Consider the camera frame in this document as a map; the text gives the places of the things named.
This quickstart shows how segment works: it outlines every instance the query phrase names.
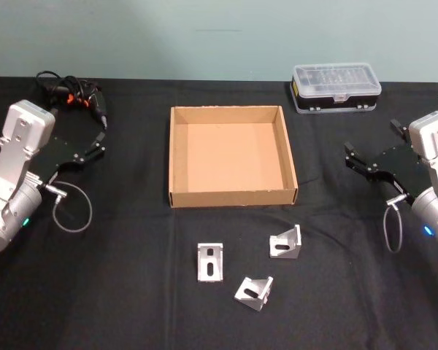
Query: cardboard box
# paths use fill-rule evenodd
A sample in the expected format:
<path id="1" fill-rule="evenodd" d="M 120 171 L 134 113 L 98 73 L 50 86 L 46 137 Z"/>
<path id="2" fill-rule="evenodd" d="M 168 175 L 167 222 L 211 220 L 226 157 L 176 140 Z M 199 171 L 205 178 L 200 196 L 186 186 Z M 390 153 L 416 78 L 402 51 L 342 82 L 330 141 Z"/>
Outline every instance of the cardboard box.
<path id="1" fill-rule="evenodd" d="M 173 208 L 295 203 L 280 106 L 172 107 L 169 152 Z"/>

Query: table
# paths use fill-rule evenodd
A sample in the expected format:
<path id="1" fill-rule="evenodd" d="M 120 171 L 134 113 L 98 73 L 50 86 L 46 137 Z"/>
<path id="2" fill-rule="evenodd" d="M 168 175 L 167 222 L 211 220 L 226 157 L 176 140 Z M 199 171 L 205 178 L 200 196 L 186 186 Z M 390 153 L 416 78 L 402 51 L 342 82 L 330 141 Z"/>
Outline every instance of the table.
<path id="1" fill-rule="evenodd" d="M 64 175 L 91 197 L 94 221 L 82 234 L 60 231 L 49 196 L 0 254 L 0 349 L 438 349 L 438 244 L 403 206 L 404 246 L 390 254 L 383 190 L 347 169 L 343 150 L 351 141 L 373 156 L 400 143 L 389 120 L 438 110 L 438 84 L 384 83 L 373 112 L 300 115 L 287 82 L 99 82 L 107 153 Z M 0 131 L 31 86 L 0 78 Z M 282 105 L 297 204 L 170 209 L 175 105 Z M 63 112 L 55 134 L 77 141 L 94 125 Z M 298 260 L 269 259 L 269 236 L 295 223 Z M 223 242 L 223 283 L 196 281 L 199 242 Z M 274 277 L 261 313 L 234 300 L 245 276 Z"/>

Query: wall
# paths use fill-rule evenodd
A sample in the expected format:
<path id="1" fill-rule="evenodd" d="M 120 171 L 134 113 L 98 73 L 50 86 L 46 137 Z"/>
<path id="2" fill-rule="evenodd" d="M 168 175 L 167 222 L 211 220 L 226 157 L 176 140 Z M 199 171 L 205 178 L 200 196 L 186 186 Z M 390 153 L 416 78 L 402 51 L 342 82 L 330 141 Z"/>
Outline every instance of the wall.
<path id="1" fill-rule="evenodd" d="M 345 61 L 438 81 L 438 0 L 0 0 L 0 76 L 289 80 Z"/>

